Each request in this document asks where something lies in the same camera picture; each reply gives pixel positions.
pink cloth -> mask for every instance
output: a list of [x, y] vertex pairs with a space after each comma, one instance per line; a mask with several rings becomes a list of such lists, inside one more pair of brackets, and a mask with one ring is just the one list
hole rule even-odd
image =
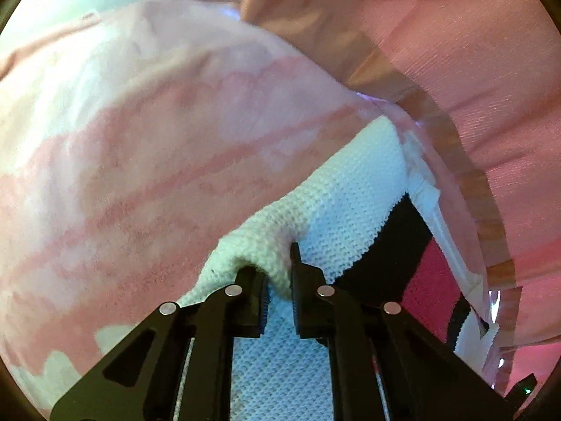
[[517, 283], [561, 270], [561, 36], [539, 0], [365, 0], [357, 23], [486, 172]]
[[0, 355], [46, 415], [221, 236], [405, 118], [235, 19], [231, 0], [145, 0], [0, 60]]
[[446, 258], [432, 239], [403, 292], [403, 307], [441, 342], [446, 342], [448, 324], [460, 294]]

pink tie-dye fabric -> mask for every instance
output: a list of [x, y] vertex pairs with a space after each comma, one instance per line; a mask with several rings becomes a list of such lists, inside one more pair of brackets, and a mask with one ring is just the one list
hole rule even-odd
[[[0, 60], [0, 355], [46, 416], [192, 288], [221, 236], [374, 118], [411, 130], [230, 1], [141, 1]], [[466, 206], [441, 161], [435, 173], [481, 273]]]

pink fabric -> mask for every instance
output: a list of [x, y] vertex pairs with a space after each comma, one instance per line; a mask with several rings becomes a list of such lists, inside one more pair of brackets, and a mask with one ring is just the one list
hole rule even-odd
[[402, 305], [441, 342], [446, 342], [448, 323], [460, 295], [442, 250], [432, 239], [403, 292]]
[[0, 354], [39, 409], [381, 114], [223, 10], [147, 0], [0, 64]]
[[544, 251], [561, 237], [561, 37], [539, 0], [520, 1], [365, 0], [357, 23], [452, 117], [522, 284], [561, 269]]
[[560, 293], [561, 273], [529, 282], [522, 287], [518, 325], [514, 330], [516, 346], [559, 339]]

pink crinkled fabric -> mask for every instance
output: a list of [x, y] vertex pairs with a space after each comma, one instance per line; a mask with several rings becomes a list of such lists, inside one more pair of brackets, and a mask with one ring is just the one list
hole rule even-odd
[[[27, 397], [48, 417], [193, 287], [220, 237], [382, 114], [415, 131], [397, 106], [239, 22], [236, 0], [144, 0], [0, 60], [0, 356]], [[481, 273], [461, 195], [424, 156]]]
[[[553, 245], [561, 239], [561, 36], [540, 2], [365, 0], [361, 20], [450, 115], [486, 173], [516, 283], [561, 269]], [[502, 262], [496, 255], [487, 264]]]

knit textile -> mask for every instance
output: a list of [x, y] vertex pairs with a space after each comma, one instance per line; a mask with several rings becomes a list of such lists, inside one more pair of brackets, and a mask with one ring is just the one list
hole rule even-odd
[[[299, 243], [302, 261], [321, 268], [327, 283], [340, 283], [346, 270], [350, 273], [358, 261], [372, 254], [373, 243], [404, 199], [426, 222], [426, 241], [419, 259], [434, 236], [442, 248], [441, 257], [446, 256], [449, 275], [453, 274], [451, 280], [457, 283], [456, 297], [469, 299], [467, 315], [459, 311], [461, 327], [455, 349], [481, 372], [497, 327], [491, 325], [482, 333], [476, 313], [488, 312], [481, 294], [482, 280], [468, 273], [463, 261], [458, 260], [457, 249], [446, 237], [446, 226], [438, 219], [438, 191], [431, 185], [430, 176], [427, 180], [426, 171], [419, 169], [422, 162], [418, 158], [411, 144], [402, 144], [392, 123], [380, 117], [300, 186], [220, 239], [195, 287], [178, 301], [180, 305], [201, 302], [211, 292], [234, 282], [236, 272], [246, 264], [266, 272], [272, 285], [264, 336], [237, 339], [235, 343], [232, 420], [333, 419], [327, 349], [314, 340], [300, 340], [294, 330], [290, 245]], [[408, 287], [412, 289], [415, 273], [413, 268], [400, 288], [402, 296]], [[447, 322], [455, 309], [449, 310]]]

